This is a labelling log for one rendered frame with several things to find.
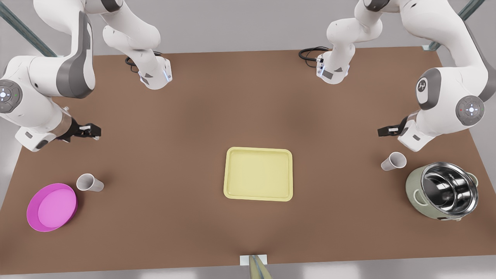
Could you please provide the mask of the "silver frame post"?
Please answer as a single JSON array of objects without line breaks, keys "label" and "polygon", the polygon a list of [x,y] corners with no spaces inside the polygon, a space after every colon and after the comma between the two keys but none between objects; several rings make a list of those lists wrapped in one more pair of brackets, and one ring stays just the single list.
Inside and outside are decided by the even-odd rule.
[{"label": "silver frame post", "polygon": [[0,0],[0,17],[45,57],[57,55]]},{"label": "silver frame post", "polygon": [[467,3],[459,12],[440,8],[440,14],[437,14],[432,23],[429,23],[432,24],[432,27],[427,29],[432,32],[432,34],[427,35],[427,39],[432,42],[422,45],[422,49],[427,52],[434,52],[442,45],[448,48],[457,38],[473,39],[472,35],[462,35],[461,33],[469,30],[466,26],[466,20],[486,1],[467,0]]},{"label": "silver frame post", "polygon": [[267,255],[241,255],[239,265],[249,267],[250,279],[273,279],[267,269]]}]

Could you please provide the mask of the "pale yellow tray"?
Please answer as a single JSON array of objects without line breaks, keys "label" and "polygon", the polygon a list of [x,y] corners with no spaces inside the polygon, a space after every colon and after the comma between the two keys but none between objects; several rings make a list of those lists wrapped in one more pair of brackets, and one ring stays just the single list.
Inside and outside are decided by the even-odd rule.
[{"label": "pale yellow tray", "polygon": [[292,153],[274,148],[229,148],[223,193],[237,200],[290,201],[293,197]]}]

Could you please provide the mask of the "magenta plate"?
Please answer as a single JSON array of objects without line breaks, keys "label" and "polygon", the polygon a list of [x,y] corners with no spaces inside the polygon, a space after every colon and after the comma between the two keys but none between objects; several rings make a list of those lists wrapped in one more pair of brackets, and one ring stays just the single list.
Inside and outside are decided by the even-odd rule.
[{"label": "magenta plate", "polygon": [[30,227],[47,233],[69,222],[78,210],[78,198],[66,184],[55,183],[40,189],[31,199],[26,218]]}]

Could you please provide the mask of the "white IKEA cup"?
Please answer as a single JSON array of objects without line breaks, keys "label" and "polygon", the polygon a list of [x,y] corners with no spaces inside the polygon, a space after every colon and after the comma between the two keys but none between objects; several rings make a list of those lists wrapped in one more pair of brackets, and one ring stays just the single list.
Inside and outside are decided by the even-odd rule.
[{"label": "white IKEA cup", "polygon": [[92,174],[82,174],[76,181],[76,187],[80,191],[101,192],[104,184]]},{"label": "white IKEA cup", "polygon": [[404,168],[407,164],[407,159],[400,152],[392,152],[389,157],[381,163],[381,168],[384,171]]}]

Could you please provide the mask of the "green pot with steel interior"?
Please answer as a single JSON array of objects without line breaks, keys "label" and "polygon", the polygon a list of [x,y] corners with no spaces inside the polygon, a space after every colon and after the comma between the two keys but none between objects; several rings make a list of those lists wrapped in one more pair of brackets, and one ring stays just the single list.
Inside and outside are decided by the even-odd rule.
[{"label": "green pot with steel interior", "polygon": [[426,217],[460,221],[479,202],[478,179],[448,162],[435,162],[412,171],[405,191],[411,205]]}]

